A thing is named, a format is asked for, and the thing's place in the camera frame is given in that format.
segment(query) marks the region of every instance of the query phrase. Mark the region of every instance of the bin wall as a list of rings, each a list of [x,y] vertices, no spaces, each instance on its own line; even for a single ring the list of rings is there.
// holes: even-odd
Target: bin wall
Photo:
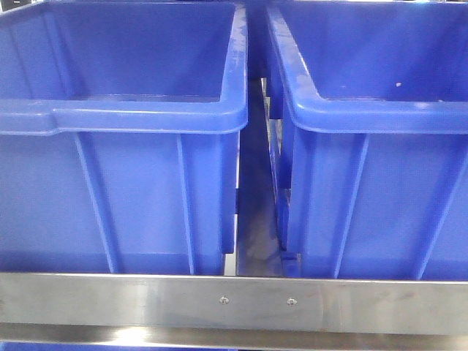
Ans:
[[[468,137],[296,130],[287,248],[303,276],[468,279]]]
[[[0,136],[0,269],[220,274],[238,133]]]

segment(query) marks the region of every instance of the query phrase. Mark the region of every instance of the plastic storage bin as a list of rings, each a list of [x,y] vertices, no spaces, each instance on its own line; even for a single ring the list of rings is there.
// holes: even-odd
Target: plastic storage bin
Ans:
[[[72,345],[72,344],[22,344],[0,343],[0,351],[235,351],[219,349],[190,349],[173,347],[121,347],[105,345]]]
[[[0,270],[219,274],[246,24],[231,3],[0,15]]]
[[[282,241],[301,275],[468,279],[468,7],[291,1],[268,16]]]

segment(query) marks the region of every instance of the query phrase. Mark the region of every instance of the metal frame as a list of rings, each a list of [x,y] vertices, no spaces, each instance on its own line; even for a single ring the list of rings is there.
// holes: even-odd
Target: metal frame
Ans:
[[[249,98],[250,123],[241,135],[239,276],[0,273],[0,340],[468,350],[468,282],[274,278],[282,266],[258,82],[250,83]]]

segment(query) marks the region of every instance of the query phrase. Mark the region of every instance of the screw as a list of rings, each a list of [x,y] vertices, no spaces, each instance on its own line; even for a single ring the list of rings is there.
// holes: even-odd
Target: screw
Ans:
[[[227,305],[229,303],[229,298],[227,298],[226,296],[222,296],[221,298],[219,298],[219,303],[221,305]]]
[[[287,305],[288,306],[294,306],[294,305],[297,305],[297,304],[298,304],[298,301],[295,298],[288,298],[287,299]]]

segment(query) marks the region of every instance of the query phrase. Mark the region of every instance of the bin rim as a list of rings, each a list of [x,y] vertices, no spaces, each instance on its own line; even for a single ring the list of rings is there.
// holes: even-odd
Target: bin rim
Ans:
[[[0,14],[0,24],[25,11],[43,11],[46,0]],[[100,1],[86,1],[98,4]],[[106,1],[106,4],[177,4],[217,6],[219,2]],[[219,135],[237,132],[247,124],[246,10],[235,7],[219,100],[215,102],[133,102],[59,99],[0,99],[0,135],[54,135],[60,132],[150,132]]]
[[[330,5],[359,2],[363,6],[389,4],[385,0],[369,3],[320,0],[298,2]],[[404,6],[464,6],[463,3],[392,3]],[[268,32],[273,54],[279,62],[286,106],[297,127],[322,133],[468,134],[468,102],[352,101],[321,97],[279,5],[269,5],[267,13]]]

